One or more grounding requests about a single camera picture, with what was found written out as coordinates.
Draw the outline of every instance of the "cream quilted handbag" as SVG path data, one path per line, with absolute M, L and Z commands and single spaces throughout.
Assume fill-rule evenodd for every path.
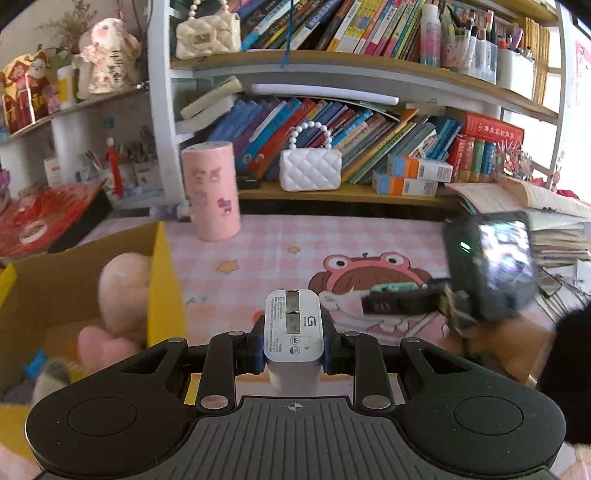
M 320 128 L 324 148 L 296 148 L 297 137 L 307 128 Z M 333 150 L 332 135 L 320 122 L 303 122 L 290 135 L 289 150 L 279 160 L 281 188 L 286 192 L 335 190 L 340 186 L 341 153 Z
M 195 18 L 202 0 L 193 0 L 189 19 L 177 26 L 177 57 L 180 60 L 241 50 L 240 17 L 230 13 L 227 0 L 220 0 L 222 11 Z

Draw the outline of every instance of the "red book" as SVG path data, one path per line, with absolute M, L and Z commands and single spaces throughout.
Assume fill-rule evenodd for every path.
M 335 118 L 331 123 L 329 123 L 327 125 L 328 129 L 333 133 L 335 133 L 335 131 L 342 127 L 345 123 L 347 123 L 349 120 L 351 120 L 353 117 L 355 116 L 355 111 L 352 108 L 349 108 L 347 110 L 345 110 L 342 114 L 340 114 L 337 118 Z M 308 145 L 308 148 L 319 148 L 322 146 L 322 144 L 324 143 L 326 137 L 324 136 L 324 134 L 319 134 L 316 137 L 314 137 L 314 140 L 312 140 L 312 142 L 310 142 L 310 145 Z
M 475 137 L 489 142 L 513 142 L 519 147 L 523 144 L 525 131 L 515 125 L 508 124 L 502 120 L 478 113 L 453 111 L 453 117 L 464 123 L 461 134 L 467 137 Z
M 314 108 L 316 103 L 309 98 L 305 99 L 301 105 L 291 114 L 291 116 L 281 125 L 269 141 L 261 148 L 258 155 L 248 164 L 248 170 L 254 172 L 257 178 L 261 179 L 265 174 L 265 170 L 269 167 L 273 157 L 277 155 L 285 147 L 287 137 L 291 129 L 306 117 L 306 115 Z
M 466 150 L 466 144 L 466 139 L 459 135 L 452 143 L 449 157 L 447 158 L 447 163 L 453 166 L 452 181 L 457 181 L 457 172 L 460 169 L 460 162 L 462 161 L 462 155 Z

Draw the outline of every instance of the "cardboard box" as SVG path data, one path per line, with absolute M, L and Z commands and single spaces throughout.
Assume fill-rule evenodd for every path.
M 386 171 L 389 175 L 398 178 L 449 183 L 452 180 L 453 167 L 437 160 L 419 160 L 418 158 L 389 155 Z
M 437 194 L 436 181 L 402 179 L 377 171 L 374 171 L 372 187 L 378 195 L 434 197 Z
M 80 330 L 102 324 L 100 272 L 126 252 L 152 257 L 148 346 L 186 336 L 183 296 L 163 223 L 125 230 L 65 252 L 29 257 L 0 275 L 0 391 L 21 381 L 24 367 L 41 348 L 50 358 L 77 361 Z M 24 436 L 28 411 L 26 406 L 0 406 L 0 443 L 31 458 Z

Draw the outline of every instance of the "figurine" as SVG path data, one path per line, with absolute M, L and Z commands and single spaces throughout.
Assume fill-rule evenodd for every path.
M 92 62 L 90 93 L 127 90 L 139 82 L 135 62 L 141 55 L 141 44 L 125 29 L 122 20 L 107 18 L 92 29 L 92 45 L 82 50 L 82 58 Z

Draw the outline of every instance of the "cartoon girl print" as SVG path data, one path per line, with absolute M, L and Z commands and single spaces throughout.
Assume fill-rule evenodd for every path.
M 215 168 L 211 172 L 209 172 L 209 181 L 215 182 L 220 181 L 220 171 L 222 170 L 221 167 Z
M 330 312 L 341 332 L 366 332 L 382 343 L 397 345 L 405 336 L 418 335 L 435 318 L 443 322 L 438 313 L 413 317 L 363 314 L 361 298 L 368 295 L 372 287 L 413 282 L 420 288 L 432 278 L 428 272 L 412 267 L 404 255 L 397 252 L 386 252 L 379 257 L 368 257 L 367 253 L 353 258 L 329 255 L 324 259 L 324 267 L 325 271 L 312 277 L 308 288 L 319 296 L 321 306 Z M 438 338 L 440 326 L 436 330 L 433 336 Z

